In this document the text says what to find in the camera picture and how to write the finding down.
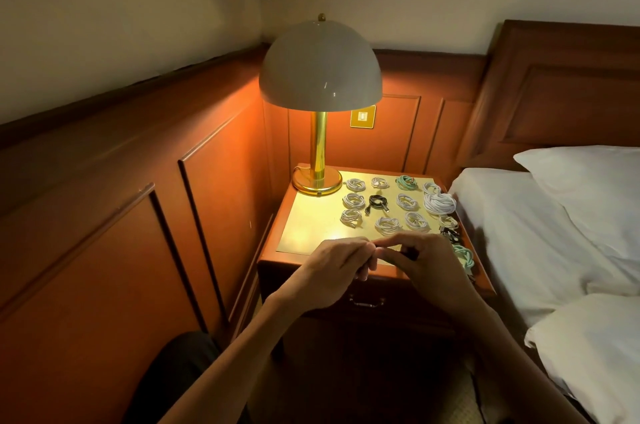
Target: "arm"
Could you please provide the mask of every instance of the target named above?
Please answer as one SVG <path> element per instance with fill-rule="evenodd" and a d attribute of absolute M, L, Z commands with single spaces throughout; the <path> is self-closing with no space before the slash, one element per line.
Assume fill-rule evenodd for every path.
<path fill-rule="evenodd" d="M 306 311 L 331 306 L 375 265 L 364 239 L 322 242 L 258 315 L 160 420 L 160 424 L 235 423 L 276 342 Z"/>
<path fill-rule="evenodd" d="M 500 317 L 484 303 L 441 235 L 397 233 L 375 240 L 375 257 L 409 276 L 420 294 L 471 335 L 489 363 L 518 422 L 588 424 L 522 351 Z M 401 251 L 389 249 L 402 245 Z M 405 254 L 412 254 L 409 259 Z"/>

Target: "white pillow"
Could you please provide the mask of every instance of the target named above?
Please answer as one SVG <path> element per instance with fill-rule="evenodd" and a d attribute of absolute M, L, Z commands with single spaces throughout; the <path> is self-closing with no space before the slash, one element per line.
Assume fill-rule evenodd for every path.
<path fill-rule="evenodd" d="M 640 422 L 640 297 L 590 294 L 525 336 L 549 377 L 600 424 Z"/>
<path fill-rule="evenodd" d="M 513 159 L 604 255 L 640 261 L 640 148 L 553 147 Z"/>

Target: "person's left hand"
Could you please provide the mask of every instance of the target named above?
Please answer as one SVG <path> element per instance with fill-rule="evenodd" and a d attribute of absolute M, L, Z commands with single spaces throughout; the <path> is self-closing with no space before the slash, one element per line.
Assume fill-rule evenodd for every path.
<path fill-rule="evenodd" d="M 331 306 L 353 279 L 366 281 L 369 269 L 375 270 L 375 250 L 366 238 L 325 240 L 273 295 L 300 314 Z"/>

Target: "drawer handle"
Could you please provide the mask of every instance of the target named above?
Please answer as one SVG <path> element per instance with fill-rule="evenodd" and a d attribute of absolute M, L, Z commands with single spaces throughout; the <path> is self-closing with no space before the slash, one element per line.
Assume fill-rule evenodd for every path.
<path fill-rule="evenodd" d="M 349 295 L 349 302 L 353 303 L 355 306 L 360 306 L 360 307 L 380 307 L 380 306 L 384 306 L 385 304 L 385 299 L 384 298 L 380 298 L 380 301 L 378 301 L 377 304 L 371 304 L 371 303 L 360 303 L 360 302 L 356 302 L 353 299 L 353 294 Z"/>

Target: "brass lamp base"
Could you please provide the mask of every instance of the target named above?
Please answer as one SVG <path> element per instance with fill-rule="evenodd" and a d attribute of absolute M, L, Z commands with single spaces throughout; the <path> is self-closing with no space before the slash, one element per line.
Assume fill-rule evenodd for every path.
<path fill-rule="evenodd" d="M 335 193 L 342 187 L 340 171 L 330 166 L 324 168 L 324 178 L 313 179 L 311 168 L 296 167 L 291 177 L 293 186 L 304 194 L 323 196 Z"/>

